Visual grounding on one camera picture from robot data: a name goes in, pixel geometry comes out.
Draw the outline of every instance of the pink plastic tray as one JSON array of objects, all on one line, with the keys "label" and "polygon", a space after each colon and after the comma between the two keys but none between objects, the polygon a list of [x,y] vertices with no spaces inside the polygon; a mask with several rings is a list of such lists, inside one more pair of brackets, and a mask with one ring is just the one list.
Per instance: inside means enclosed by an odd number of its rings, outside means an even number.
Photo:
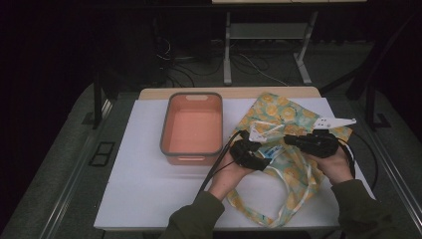
[{"label": "pink plastic tray", "polygon": [[212,165],[223,147],[223,101],[216,93],[170,97],[160,142],[171,164]]}]

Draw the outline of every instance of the white table surface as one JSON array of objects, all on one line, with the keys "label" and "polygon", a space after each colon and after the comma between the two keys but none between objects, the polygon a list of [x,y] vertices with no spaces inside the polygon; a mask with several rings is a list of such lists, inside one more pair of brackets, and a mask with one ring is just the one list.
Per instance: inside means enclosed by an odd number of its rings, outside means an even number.
[{"label": "white table surface", "polygon": [[[256,99],[223,100],[224,143]],[[325,98],[291,99],[324,117],[334,117]],[[168,100],[136,101],[110,174],[95,227],[103,230],[155,230],[167,226],[170,215],[190,204],[210,166],[171,165],[159,148]],[[361,179],[373,196],[361,170]],[[274,216],[286,199],[285,185],[256,171],[237,187],[244,201]],[[226,208],[217,230],[266,229],[250,221],[224,200]],[[338,205],[325,179],[317,195],[307,201],[282,228],[337,227]]]}]

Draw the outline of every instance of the metal stand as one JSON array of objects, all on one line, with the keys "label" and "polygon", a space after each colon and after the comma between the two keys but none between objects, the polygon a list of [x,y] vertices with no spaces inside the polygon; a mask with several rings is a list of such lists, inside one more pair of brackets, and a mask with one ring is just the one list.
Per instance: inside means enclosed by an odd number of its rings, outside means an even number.
[{"label": "metal stand", "polygon": [[226,19],[226,46],[224,48],[224,85],[232,85],[232,70],[230,68],[230,12]]},{"label": "metal stand", "polygon": [[232,85],[230,67],[230,39],[303,39],[302,49],[294,53],[298,70],[305,85],[312,83],[304,63],[304,56],[317,20],[317,11],[311,14],[307,23],[231,23],[230,12],[226,19],[224,53],[224,85]]},{"label": "metal stand", "polygon": [[98,71],[94,71],[94,126],[96,129],[103,119],[102,113],[102,87],[100,86],[100,76]]},{"label": "metal stand", "polygon": [[298,70],[301,73],[302,81],[304,81],[305,85],[310,85],[312,83],[310,74],[308,74],[307,67],[304,63],[304,56],[305,51],[307,50],[308,44],[310,43],[311,35],[314,30],[314,25],[317,20],[317,12],[313,12],[311,14],[310,21],[308,22],[307,29],[305,30],[304,34],[304,43],[302,45],[302,50],[299,53],[294,53],[296,65],[298,66]]}]

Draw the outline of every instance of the person's right hand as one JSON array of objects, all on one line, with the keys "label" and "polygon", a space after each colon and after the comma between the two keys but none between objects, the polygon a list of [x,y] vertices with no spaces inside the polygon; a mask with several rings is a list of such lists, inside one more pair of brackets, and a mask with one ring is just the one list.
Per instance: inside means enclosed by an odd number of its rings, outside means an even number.
[{"label": "person's right hand", "polygon": [[303,152],[306,159],[311,159],[317,162],[319,170],[321,170],[332,185],[339,184],[344,181],[353,179],[350,168],[348,167],[347,156],[343,149],[339,146],[335,155],[320,158]]}]

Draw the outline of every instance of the person's left hand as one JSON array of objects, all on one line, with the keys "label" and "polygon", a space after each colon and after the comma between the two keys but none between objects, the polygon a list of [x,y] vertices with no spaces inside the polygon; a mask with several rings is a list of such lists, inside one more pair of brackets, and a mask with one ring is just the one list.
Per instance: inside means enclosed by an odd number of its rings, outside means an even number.
[{"label": "person's left hand", "polygon": [[227,164],[229,165],[214,175],[211,186],[208,189],[208,192],[220,200],[223,200],[227,193],[235,189],[244,176],[254,171],[253,169],[239,166],[236,162],[234,162],[230,152],[227,152],[224,155],[224,158],[221,160],[216,171]]}]

